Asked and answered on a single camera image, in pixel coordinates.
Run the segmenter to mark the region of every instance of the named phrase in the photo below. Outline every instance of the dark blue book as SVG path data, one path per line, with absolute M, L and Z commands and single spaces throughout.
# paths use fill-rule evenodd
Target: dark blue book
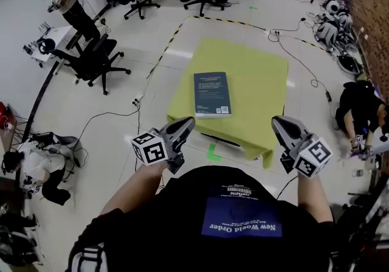
M 194 109 L 196 117 L 231 115 L 229 86 L 225 72 L 194 74 Z

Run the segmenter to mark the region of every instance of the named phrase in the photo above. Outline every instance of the brick wall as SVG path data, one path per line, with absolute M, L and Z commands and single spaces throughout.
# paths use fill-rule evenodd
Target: brick wall
M 370 76 L 377 84 L 382 98 L 389 103 L 389 0 L 351 0 L 354 30 L 360 34 L 359 41 L 365 52 Z M 389 154 L 384 166 L 389 171 Z

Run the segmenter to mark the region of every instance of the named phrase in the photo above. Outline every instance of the green tape mark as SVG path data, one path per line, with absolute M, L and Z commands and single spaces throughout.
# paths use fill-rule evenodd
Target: green tape mark
M 207 158 L 211 161 L 220 162 L 221 156 L 214 155 L 213 152 L 215 151 L 216 144 L 211 143 L 208 149 Z

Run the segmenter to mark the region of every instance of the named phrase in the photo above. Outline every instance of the yellow-green tablecloth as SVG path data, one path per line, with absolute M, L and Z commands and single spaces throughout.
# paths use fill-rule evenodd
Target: yellow-green tablecloth
M 194 73 L 225 72 L 232 115 L 196 119 L 195 129 L 241 145 L 249 159 L 262 155 L 263 167 L 269 168 L 277 143 L 271 119 L 283 114 L 287 68 L 283 57 L 203 38 L 170 102 L 167 118 L 195 116 Z

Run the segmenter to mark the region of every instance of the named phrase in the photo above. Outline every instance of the yellow and black caution tape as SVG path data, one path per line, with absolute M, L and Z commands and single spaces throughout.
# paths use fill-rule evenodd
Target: yellow and black caution tape
M 256 29 L 260 29 L 262 31 L 267 31 L 265 28 L 263 27 L 260 27 L 260 26 L 254 26 L 253 24 L 250 24 L 250 23 L 245 23 L 245 22 L 241 22 L 241 21 L 234 21 L 234 20 L 229 20 L 229 19 L 221 19 L 221 18 L 211 18 L 211 17 L 208 17 L 208 16 L 188 16 L 186 17 L 183 22 L 179 25 L 179 27 L 177 28 L 177 30 L 174 32 L 173 34 L 173 37 L 170 39 L 168 45 L 166 46 L 165 50 L 162 52 L 162 55 L 159 57 L 156 65 L 154 65 L 154 67 L 151 69 L 150 73 L 148 74 L 148 77 L 147 78 L 150 78 L 150 76 L 152 76 L 155 68 L 159 65 L 161 59 L 164 57 L 165 55 L 165 52 L 169 49 L 170 47 L 170 44 L 174 41 L 176 35 L 178 34 L 178 32 L 180 31 L 181 27 L 184 25 L 184 22 L 187 18 L 195 18 L 195 19 L 206 19 L 206 20 L 214 20 L 214 21 L 222 21 L 222 22 L 228 22 L 228 23 L 236 23 L 236 24 L 242 24 L 244 26 L 250 26 L 250 27 L 254 27 Z M 318 45 L 315 45 L 315 44 L 312 44 L 308 41 L 305 41 L 305 40 L 302 40 L 301 38 L 297 38 L 297 37 L 293 37 L 293 36 L 288 36 L 288 37 L 291 37 L 291 38 L 294 38 L 295 40 L 299 40 L 299 41 L 302 41 L 303 43 L 306 43 L 312 47 L 316 47 L 316 48 L 319 48 L 320 50 L 323 50 L 323 51 L 326 51 L 324 48 L 318 46 Z

